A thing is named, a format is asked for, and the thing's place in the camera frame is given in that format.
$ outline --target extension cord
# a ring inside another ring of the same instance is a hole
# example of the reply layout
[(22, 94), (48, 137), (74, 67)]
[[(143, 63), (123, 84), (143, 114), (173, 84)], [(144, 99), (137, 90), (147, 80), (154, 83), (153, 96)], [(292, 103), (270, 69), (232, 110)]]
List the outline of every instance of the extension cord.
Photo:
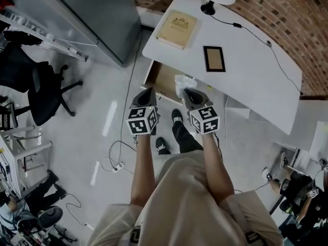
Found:
[(115, 168), (112, 169), (113, 173), (116, 173), (118, 171), (120, 171), (121, 169), (124, 168), (124, 162), (121, 162), (120, 164), (118, 164)]

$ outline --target white desk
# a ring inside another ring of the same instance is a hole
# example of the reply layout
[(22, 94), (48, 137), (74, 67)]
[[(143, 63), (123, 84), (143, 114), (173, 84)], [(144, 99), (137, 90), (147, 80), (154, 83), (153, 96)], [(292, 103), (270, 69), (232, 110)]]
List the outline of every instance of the white desk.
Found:
[[(16, 128), (13, 130), (0, 132), (0, 149), (3, 149), (3, 153), (0, 155), (5, 158), (10, 168), (10, 173), (7, 175), (6, 184), (20, 198), (22, 197), (21, 189), (23, 186), (21, 184), (21, 179), (19, 176), (18, 160), (52, 146), (52, 142), (48, 141), (46, 143), (30, 147), (28, 149), (22, 148), (21, 145), (18, 143), (17, 139), (13, 136), (13, 134), (22, 131), (33, 130), (34, 128), (34, 126), (30, 126), (26, 128)], [(12, 147), (11, 145), (9, 145), (8, 139), (6, 139), (7, 136), (10, 138), (10, 141), (12, 141)]]
[[(245, 29), (222, 24), (201, 12), (208, 0), (173, 0), (150, 36), (142, 53), (192, 76), (249, 107), (284, 133), (290, 134), (298, 106), (299, 92), (280, 70), (272, 51)], [(300, 89), (302, 72), (296, 63), (267, 35), (233, 11), (215, 4), (215, 18), (239, 23), (260, 39), (270, 40), (280, 65)], [(185, 49), (176, 49), (156, 39), (172, 10), (198, 19)], [(203, 46), (223, 49), (226, 73), (207, 73)]]

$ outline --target brick wall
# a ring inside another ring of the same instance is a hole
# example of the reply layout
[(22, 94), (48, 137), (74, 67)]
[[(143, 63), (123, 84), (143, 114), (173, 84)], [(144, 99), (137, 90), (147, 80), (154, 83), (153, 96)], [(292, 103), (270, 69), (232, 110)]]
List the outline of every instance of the brick wall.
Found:
[[(172, 0), (135, 0), (165, 12)], [(328, 0), (237, 0), (231, 10), (278, 43), (303, 71), (307, 96), (328, 96)]]

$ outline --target tan book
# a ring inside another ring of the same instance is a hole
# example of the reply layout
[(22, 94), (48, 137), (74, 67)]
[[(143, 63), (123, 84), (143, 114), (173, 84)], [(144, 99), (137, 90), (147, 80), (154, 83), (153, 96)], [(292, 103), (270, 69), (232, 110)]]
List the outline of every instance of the tan book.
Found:
[(156, 38), (163, 43), (183, 49), (195, 28), (197, 19), (191, 15), (172, 10)]

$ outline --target desk drawer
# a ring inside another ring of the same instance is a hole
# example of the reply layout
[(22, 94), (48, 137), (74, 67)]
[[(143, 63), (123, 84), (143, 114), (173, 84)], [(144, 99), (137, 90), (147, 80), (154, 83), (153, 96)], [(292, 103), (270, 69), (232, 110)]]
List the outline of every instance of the desk drawer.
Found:
[(182, 105), (182, 99), (175, 93), (175, 75), (185, 75), (183, 72), (166, 66), (157, 61), (152, 61), (141, 88), (153, 87), (158, 96)]

